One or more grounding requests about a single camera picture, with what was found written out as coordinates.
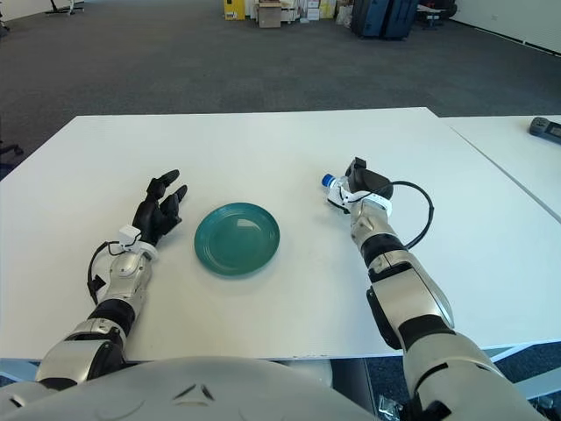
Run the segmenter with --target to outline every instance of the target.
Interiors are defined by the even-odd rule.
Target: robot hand
[[[179,202],[187,193],[185,184],[169,195],[161,204],[158,204],[158,201],[164,196],[166,188],[177,177],[179,177],[179,170],[175,169],[150,181],[146,190],[146,199],[138,206],[137,213],[132,220],[132,226],[141,232],[140,241],[156,246],[163,235],[181,222],[181,218],[178,216]]]
[[[327,174],[322,185],[329,189],[327,201],[343,213],[351,213],[356,204],[371,201],[379,205],[389,216],[392,204],[389,199],[394,185],[384,176],[366,169],[366,161],[355,158],[343,177]]]
[[[92,277],[92,266],[96,256],[105,247],[109,248],[111,255],[133,253],[136,257],[128,256],[129,259],[139,260],[143,255],[147,255],[150,260],[158,259],[155,248],[158,241],[181,222],[178,215],[179,203],[187,193],[185,184],[159,203],[166,188],[177,177],[179,170],[175,169],[160,178],[153,178],[146,190],[146,199],[137,208],[132,225],[125,225],[119,230],[118,241],[106,241],[97,248],[88,269],[88,290],[95,304],[98,304],[97,291],[105,285],[105,281],[99,275]],[[120,274],[129,275],[130,271],[129,268],[125,268]]]

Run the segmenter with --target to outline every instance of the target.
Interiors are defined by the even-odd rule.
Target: green plate
[[[273,216],[251,203],[230,203],[212,211],[196,230],[195,252],[220,275],[244,275],[265,265],[281,234]]]

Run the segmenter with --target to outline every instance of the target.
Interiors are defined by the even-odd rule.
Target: robot forearm
[[[141,310],[151,273],[152,263],[144,252],[125,252],[115,258],[103,300],[48,352],[35,380],[52,389],[65,389],[120,369],[126,338]]]
[[[110,266],[110,284],[100,303],[97,290],[101,278],[91,276],[88,286],[96,308],[88,319],[79,323],[70,334],[55,345],[41,362],[36,381],[50,389],[66,389],[120,369],[124,362],[124,345],[141,311],[146,287],[152,275],[152,262],[158,258],[156,244],[160,238],[181,222],[179,202],[187,192],[181,186],[164,201],[166,187],[179,176],[171,171],[152,179],[146,199],[138,206],[132,225],[118,233],[118,241],[106,242],[96,253],[109,247],[117,257]]]
[[[372,282],[366,294],[374,319],[387,344],[403,350],[411,396],[406,417],[542,419],[487,356],[453,330],[444,292],[388,223],[391,205],[373,194],[381,178],[355,160],[345,177],[331,180],[328,200],[351,213],[352,240]]]

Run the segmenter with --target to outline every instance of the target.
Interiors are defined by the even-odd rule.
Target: office chair
[[[2,20],[2,12],[0,11],[0,38],[5,37],[6,35],[8,35],[8,32],[10,31],[10,28],[8,26],[6,26],[6,24],[4,23],[4,21]]]
[[[0,119],[0,143],[2,142],[2,119]],[[24,153],[24,150],[19,147],[19,145],[13,144],[13,145],[8,145],[8,146],[3,146],[0,147],[0,155],[4,155],[5,153],[9,153],[11,151],[14,151],[15,155],[22,155]],[[12,169],[14,169],[16,166],[14,164],[6,164],[3,162],[0,162],[0,169],[2,169],[2,175],[4,175],[4,172],[10,172]]]
[[[83,11],[84,8],[82,6],[76,6],[75,0],[70,0],[70,5],[65,7],[56,7],[54,0],[51,0],[51,5],[53,9],[51,11],[46,11],[46,15],[54,15],[58,13],[67,13],[68,15],[74,15],[74,11]]]

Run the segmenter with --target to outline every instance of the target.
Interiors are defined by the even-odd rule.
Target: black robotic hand
[[[366,169],[366,161],[360,158],[352,160],[344,176],[348,178],[351,193],[357,191],[369,191],[387,200],[394,194],[394,185],[383,175]]]
[[[187,193],[183,184],[173,194],[159,203],[166,188],[179,177],[179,170],[174,169],[160,178],[153,178],[146,190],[146,199],[138,208],[132,220],[132,226],[140,229],[140,241],[156,246],[163,235],[181,222],[179,218],[179,202]]]

